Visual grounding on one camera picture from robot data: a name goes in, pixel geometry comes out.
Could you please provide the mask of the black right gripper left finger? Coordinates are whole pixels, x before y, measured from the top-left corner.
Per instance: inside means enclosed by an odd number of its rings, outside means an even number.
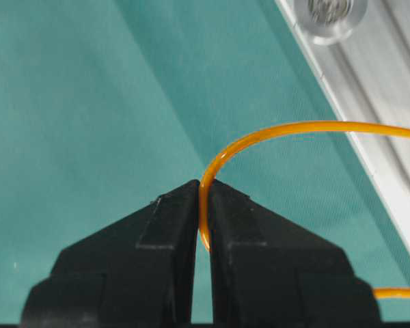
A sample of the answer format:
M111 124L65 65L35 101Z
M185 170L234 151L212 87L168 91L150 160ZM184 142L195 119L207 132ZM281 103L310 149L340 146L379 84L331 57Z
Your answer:
M189 323L197 180L64 248L22 323Z

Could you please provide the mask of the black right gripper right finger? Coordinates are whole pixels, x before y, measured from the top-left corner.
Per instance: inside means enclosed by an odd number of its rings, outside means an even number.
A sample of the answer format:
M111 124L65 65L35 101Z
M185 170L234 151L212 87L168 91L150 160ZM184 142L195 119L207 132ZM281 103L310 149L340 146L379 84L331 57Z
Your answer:
M379 323L344 250L215 181L208 201L216 323Z

